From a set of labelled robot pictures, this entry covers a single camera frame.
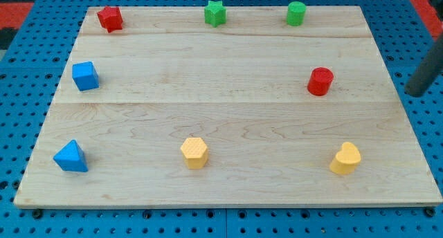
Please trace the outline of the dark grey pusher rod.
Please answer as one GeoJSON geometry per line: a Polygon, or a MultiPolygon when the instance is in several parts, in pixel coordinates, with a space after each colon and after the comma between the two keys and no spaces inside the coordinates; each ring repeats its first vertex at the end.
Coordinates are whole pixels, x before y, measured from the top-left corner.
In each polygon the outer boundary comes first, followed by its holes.
{"type": "Polygon", "coordinates": [[[442,34],[438,36],[405,85],[406,94],[421,97],[442,71],[442,34]]]}

